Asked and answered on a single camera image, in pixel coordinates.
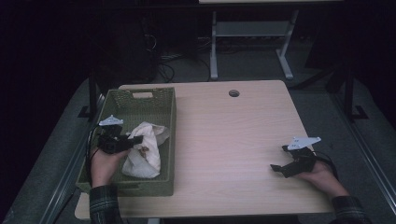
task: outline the grommet hole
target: grommet hole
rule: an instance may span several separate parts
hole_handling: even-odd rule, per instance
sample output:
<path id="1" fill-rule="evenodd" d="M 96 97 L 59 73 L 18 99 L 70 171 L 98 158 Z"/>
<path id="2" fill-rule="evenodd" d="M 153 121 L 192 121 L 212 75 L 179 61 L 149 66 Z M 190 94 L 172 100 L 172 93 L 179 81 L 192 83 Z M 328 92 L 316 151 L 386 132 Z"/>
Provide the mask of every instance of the grommet hole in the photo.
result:
<path id="1" fill-rule="evenodd" d="M 228 92 L 228 94 L 229 94 L 231 97 L 238 97 L 238 96 L 239 96 L 239 91 L 231 90 L 231 91 Z"/>

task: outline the green plastic basket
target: green plastic basket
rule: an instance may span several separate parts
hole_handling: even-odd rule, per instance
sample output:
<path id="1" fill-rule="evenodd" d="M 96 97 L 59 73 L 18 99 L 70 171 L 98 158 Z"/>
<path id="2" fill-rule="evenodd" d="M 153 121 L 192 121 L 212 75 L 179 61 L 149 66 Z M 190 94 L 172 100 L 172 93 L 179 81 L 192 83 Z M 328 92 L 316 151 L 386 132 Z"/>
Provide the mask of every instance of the green plastic basket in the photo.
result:
<path id="1" fill-rule="evenodd" d="M 170 137 L 159 146 L 161 173 L 158 176 L 147 179 L 124 175 L 121 170 L 125 159 L 120 162 L 119 170 L 114 174 L 112 182 L 118 186 L 119 196 L 173 195 L 176 133 L 175 89 L 109 91 L 99 120 L 106 119 L 111 115 L 117 119 L 123 119 L 121 134 L 131 132 L 143 121 L 170 129 Z M 97 137 L 92 139 L 92 146 L 95 147 L 96 144 Z M 91 186 L 85 172 L 85 162 L 81 166 L 76 185 L 84 192 L 90 192 Z"/>

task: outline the basket handle hole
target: basket handle hole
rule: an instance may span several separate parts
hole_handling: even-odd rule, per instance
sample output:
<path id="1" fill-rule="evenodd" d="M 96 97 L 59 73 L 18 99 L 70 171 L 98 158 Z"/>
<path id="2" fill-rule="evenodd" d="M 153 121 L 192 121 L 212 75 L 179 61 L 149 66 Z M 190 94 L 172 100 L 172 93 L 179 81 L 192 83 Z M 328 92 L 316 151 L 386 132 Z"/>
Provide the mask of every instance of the basket handle hole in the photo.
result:
<path id="1" fill-rule="evenodd" d="M 132 96 L 134 98 L 152 98 L 152 92 L 134 92 Z"/>

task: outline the table leg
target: table leg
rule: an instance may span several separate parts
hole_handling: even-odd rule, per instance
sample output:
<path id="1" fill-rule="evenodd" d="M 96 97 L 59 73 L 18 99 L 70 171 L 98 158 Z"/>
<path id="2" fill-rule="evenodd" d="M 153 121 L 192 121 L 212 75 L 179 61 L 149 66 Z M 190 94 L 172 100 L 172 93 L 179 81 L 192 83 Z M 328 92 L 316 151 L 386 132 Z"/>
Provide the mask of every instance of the table leg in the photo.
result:
<path id="1" fill-rule="evenodd" d="M 293 14 L 291 15 L 291 19 L 288 25 L 288 29 L 286 31 L 286 35 L 285 35 L 285 43 L 283 44 L 281 49 L 277 49 L 276 50 L 276 55 L 277 58 L 280 61 L 280 65 L 282 66 L 283 69 L 283 73 L 285 74 L 286 79 L 293 79 L 293 74 L 290 70 L 288 61 L 286 60 L 286 51 L 288 49 L 289 46 L 289 42 L 291 39 L 291 35 L 293 34 L 293 30 L 294 30 L 294 25 L 297 21 L 297 16 L 298 16 L 298 10 L 294 10 Z"/>
<path id="2" fill-rule="evenodd" d="M 218 59 L 216 58 L 216 11 L 214 11 L 212 21 L 212 50 L 210 51 L 210 78 L 212 80 L 217 80 L 218 77 Z"/>
<path id="3" fill-rule="evenodd" d="M 159 218 L 152 217 L 152 218 L 148 219 L 148 224 L 160 224 L 160 223 L 161 223 L 161 220 Z"/>

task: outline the cable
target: cable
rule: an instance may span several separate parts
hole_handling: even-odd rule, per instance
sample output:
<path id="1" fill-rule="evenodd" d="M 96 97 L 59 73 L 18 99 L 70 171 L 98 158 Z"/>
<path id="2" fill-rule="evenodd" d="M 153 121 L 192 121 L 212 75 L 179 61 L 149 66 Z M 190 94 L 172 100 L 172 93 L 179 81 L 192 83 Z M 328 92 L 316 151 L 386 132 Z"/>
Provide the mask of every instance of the cable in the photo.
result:
<path id="1" fill-rule="evenodd" d="M 179 59 L 181 57 L 183 57 L 182 54 L 173 54 L 173 55 L 161 56 L 161 59 L 164 60 L 164 63 L 168 63 L 175 59 Z"/>
<path id="2" fill-rule="evenodd" d="M 147 49 L 149 52 L 152 52 L 155 49 L 155 47 L 157 47 L 157 38 L 155 38 L 154 35 L 145 35 L 145 37 L 151 37 L 154 40 L 154 44 L 151 47 L 151 49 Z"/>
<path id="3" fill-rule="evenodd" d="M 160 74 L 161 77 L 163 77 L 165 83 L 172 82 L 173 78 L 175 77 L 175 69 L 172 66 L 165 63 L 160 63 L 159 65 L 162 66 L 163 70 L 158 70 L 158 73 Z M 165 67 L 169 68 L 172 71 L 172 75 L 170 77 L 167 76 Z"/>
<path id="4" fill-rule="evenodd" d="M 221 47 L 223 47 L 221 44 L 224 44 L 224 43 L 219 42 L 219 45 L 217 48 L 217 53 L 219 53 L 219 54 L 235 54 L 237 52 L 242 51 L 241 49 L 240 50 L 233 49 L 233 44 L 235 45 L 234 38 L 230 38 L 230 43 L 228 44 L 228 46 L 224 45 L 226 47 L 226 49 L 221 49 Z"/>
<path id="5" fill-rule="evenodd" d="M 200 41 L 200 40 L 206 40 L 206 42 L 204 42 L 204 44 L 198 46 L 198 51 L 210 49 L 210 44 L 212 43 L 212 40 L 210 37 L 198 37 L 198 41 Z"/>
<path id="6" fill-rule="evenodd" d="M 209 67 L 209 65 L 208 65 L 204 60 L 202 60 L 202 59 L 198 59 L 198 61 L 200 61 L 201 63 L 203 63 L 203 64 L 206 66 L 207 71 L 209 72 L 209 76 L 208 76 L 206 82 L 209 82 L 209 81 L 210 81 L 210 78 L 211 78 L 211 76 L 210 76 L 211 74 L 210 74 L 210 67 Z"/>
<path id="7" fill-rule="evenodd" d="M 88 182 L 90 183 L 91 186 L 92 186 L 92 175 L 91 175 L 92 157 L 97 152 L 96 149 L 96 151 L 93 153 L 91 157 L 92 137 L 97 127 L 99 127 L 99 124 L 96 124 L 88 134 L 87 144 L 85 148 L 85 171 L 87 174 Z"/>
<path id="8" fill-rule="evenodd" d="M 332 169 L 332 174 L 338 180 L 337 169 L 336 169 L 334 163 L 332 162 L 332 159 L 327 154 L 325 154 L 323 152 L 320 152 L 320 151 L 312 151 L 312 152 L 324 155 L 325 157 L 327 157 L 327 160 L 323 159 L 323 158 L 321 158 L 319 156 L 305 156 L 305 155 L 299 155 L 298 158 L 308 158 L 308 159 L 314 159 L 314 160 L 317 160 L 317 161 L 325 162 L 326 164 L 328 164 L 330 166 L 330 168 Z"/>
<path id="9" fill-rule="evenodd" d="M 96 154 L 96 152 L 98 152 L 98 150 L 99 150 L 99 148 L 97 148 L 97 149 L 92 153 L 92 156 L 91 156 L 91 163 L 92 163 L 93 156 Z"/>

